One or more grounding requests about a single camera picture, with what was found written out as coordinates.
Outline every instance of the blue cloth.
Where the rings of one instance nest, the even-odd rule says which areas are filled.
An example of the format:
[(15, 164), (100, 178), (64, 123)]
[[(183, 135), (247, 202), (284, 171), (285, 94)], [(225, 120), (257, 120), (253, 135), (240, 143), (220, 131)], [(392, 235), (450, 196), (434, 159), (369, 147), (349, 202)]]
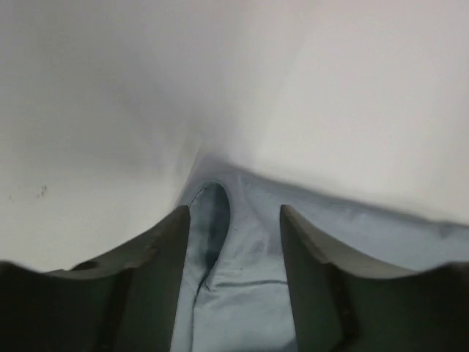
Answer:
[(173, 352), (296, 351), (279, 212), (384, 262), (425, 271), (469, 260), (469, 228), (327, 197), (236, 169), (198, 174)]

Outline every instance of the light blue fabric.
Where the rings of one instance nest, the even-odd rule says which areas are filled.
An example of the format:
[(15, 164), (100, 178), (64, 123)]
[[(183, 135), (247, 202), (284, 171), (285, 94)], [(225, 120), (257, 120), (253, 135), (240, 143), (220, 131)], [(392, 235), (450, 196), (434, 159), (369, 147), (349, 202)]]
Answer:
[(414, 271), (469, 260), (469, 228), (274, 183), (236, 169), (197, 175), (173, 352), (296, 351), (279, 212), (364, 254)]

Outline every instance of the white surface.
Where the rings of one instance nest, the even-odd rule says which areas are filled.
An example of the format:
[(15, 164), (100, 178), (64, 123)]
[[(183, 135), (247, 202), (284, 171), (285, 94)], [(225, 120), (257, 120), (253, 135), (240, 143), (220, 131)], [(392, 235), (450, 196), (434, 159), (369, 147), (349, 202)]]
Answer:
[(4, 0), (0, 48), (1, 258), (68, 268), (137, 235), (200, 145), (469, 223), (466, 1)]

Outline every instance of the white sheet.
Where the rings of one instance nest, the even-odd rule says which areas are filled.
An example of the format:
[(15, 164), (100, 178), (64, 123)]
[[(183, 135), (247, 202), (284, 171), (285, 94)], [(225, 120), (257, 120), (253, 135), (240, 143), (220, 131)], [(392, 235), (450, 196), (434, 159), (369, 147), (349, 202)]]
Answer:
[(2, 1), (0, 257), (67, 268), (137, 235), (201, 146), (469, 223), (467, 23), (457, 0)]

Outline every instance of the dark stain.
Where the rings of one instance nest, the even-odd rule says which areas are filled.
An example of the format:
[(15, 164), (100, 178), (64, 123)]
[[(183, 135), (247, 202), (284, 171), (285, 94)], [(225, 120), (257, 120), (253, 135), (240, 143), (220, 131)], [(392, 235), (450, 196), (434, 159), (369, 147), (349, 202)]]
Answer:
[(442, 222), (440, 223), (440, 226), (438, 226), (438, 235), (441, 238), (451, 237), (451, 235), (453, 235), (456, 231), (457, 225), (448, 222)]
[(47, 193), (47, 186), (43, 186), (41, 188), (41, 197), (44, 198), (46, 193)]

